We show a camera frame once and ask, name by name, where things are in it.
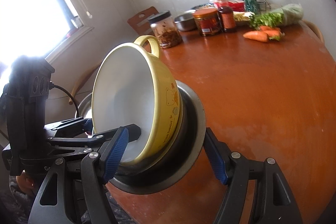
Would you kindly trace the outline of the wooden chair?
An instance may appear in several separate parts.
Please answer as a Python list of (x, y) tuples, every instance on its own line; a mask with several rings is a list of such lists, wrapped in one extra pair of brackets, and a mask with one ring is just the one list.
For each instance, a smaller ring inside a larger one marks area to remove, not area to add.
[(145, 9), (135, 14), (135, 16), (127, 20), (127, 23), (131, 26), (131, 28), (135, 30), (135, 32), (139, 36), (154, 35), (154, 32), (150, 27), (148, 18), (151, 17), (152, 15), (156, 15), (157, 13), (158, 13), (157, 9), (151, 6), (148, 9)]

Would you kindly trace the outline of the carrot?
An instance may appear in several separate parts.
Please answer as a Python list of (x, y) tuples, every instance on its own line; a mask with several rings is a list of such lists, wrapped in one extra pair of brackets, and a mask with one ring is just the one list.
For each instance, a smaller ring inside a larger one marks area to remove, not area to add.
[(243, 34), (243, 38), (245, 39), (250, 39), (250, 40), (255, 40), (258, 42), (262, 43), (267, 43), (268, 42), (268, 35), (265, 32), (262, 31), (249, 31)]
[(260, 26), (259, 30), (265, 32), (270, 40), (280, 41), (284, 33), (278, 27)]

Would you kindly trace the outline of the rear carrot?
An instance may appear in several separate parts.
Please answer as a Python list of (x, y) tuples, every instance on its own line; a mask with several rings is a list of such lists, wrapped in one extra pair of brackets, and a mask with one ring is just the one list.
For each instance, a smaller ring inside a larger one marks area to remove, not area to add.
[(280, 41), (284, 33), (278, 27), (260, 26), (259, 30), (265, 32), (270, 40)]

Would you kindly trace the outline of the red packet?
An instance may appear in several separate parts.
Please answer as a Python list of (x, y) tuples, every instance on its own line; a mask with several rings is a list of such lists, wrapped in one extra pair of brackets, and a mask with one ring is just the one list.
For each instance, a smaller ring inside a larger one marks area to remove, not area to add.
[(244, 12), (245, 11), (245, 7), (244, 7), (244, 2), (231, 2), (228, 0), (220, 0), (220, 1), (216, 1), (214, 2), (214, 6), (219, 9), (220, 7), (230, 7), (233, 11), (235, 12)]

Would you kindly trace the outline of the yellow handled bowl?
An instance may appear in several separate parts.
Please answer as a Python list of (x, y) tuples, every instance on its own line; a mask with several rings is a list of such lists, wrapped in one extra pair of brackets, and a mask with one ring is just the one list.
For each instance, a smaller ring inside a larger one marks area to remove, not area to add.
[(135, 124), (121, 165), (132, 166), (161, 151), (177, 128), (181, 100), (177, 82), (160, 59), (156, 37), (144, 35), (112, 49), (98, 69), (92, 93), (96, 133)]

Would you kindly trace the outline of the steel basin at back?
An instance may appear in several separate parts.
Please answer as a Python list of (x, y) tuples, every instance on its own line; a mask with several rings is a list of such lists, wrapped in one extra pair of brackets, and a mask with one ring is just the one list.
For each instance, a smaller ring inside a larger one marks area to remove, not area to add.
[(196, 12), (194, 9), (185, 11), (183, 14), (174, 19), (175, 25), (179, 31), (189, 32), (197, 29), (197, 25), (193, 17), (194, 12)]

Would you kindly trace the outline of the window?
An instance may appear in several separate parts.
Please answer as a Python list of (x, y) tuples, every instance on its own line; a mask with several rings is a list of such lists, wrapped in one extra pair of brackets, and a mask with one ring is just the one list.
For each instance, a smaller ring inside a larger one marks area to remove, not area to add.
[(47, 57), (83, 27), (71, 0), (1, 0), (1, 65)]

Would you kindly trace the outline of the steel bowl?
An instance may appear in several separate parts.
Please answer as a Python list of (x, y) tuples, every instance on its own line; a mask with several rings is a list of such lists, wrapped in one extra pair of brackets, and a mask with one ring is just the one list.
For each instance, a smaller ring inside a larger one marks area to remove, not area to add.
[(149, 165), (134, 175), (115, 175), (110, 183), (131, 194), (163, 191), (183, 178), (196, 162), (206, 133), (206, 115), (198, 95), (187, 84), (177, 81), (183, 103), (182, 124), (172, 145)]

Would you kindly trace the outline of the dark sauce bottle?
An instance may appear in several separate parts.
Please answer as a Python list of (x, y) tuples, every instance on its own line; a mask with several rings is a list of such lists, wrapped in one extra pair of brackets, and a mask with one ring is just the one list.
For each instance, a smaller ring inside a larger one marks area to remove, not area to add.
[(234, 12), (228, 5), (228, 0), (218, 0), (218, 12), (220, 14), (225, 32), (236, 32)]

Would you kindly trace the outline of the jar with orange lid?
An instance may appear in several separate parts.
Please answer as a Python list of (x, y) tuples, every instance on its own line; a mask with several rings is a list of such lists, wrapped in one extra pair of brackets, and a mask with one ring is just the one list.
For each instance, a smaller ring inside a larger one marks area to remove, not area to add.
[(215, 8), (197, 10), (193, 18), (201, 36), (212, 36), (222, 31), (221, 20)]

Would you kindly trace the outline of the front carrot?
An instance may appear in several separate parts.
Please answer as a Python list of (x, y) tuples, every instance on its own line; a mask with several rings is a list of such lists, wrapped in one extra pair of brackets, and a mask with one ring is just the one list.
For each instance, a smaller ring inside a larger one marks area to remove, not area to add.
[(243, 38), (245, 39), (250, 39), (250, 40), (255, 40), (258, 42), (262, 43), (267, 43), (268, 42), (268, 35), (265, 32), (262, 31), (249, 31), (243, 34)]

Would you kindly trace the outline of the bag of green vegetables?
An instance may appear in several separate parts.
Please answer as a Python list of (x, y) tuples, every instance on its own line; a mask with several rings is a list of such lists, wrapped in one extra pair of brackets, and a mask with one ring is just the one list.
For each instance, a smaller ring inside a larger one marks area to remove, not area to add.
[(249, 25), (256, 29), (261, 26), (289, 26), (297, 24), (303, 19), (303, 15), (302, 6), (300, 4), (291, 3), (263, 14), (251, 15), (249, 17)]

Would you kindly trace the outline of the rattan chair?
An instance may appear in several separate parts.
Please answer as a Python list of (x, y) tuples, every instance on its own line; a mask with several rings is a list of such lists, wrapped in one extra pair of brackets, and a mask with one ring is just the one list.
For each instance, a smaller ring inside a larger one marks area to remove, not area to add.
[(315, 33), (315, 35), (319, 38), (322, 44), (325, 43), (323, 34), (321, 30), (315, 25), (314, 23), (308, 21), (308, 20), (303, 20), (303, 22)]

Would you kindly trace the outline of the jar with black lid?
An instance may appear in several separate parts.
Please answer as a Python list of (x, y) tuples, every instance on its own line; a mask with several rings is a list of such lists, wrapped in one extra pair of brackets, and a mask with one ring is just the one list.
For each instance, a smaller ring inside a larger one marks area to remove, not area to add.
[(161, 48), (172, 48), (183, 42), (170, 11), (152, 15), (147, 20)]

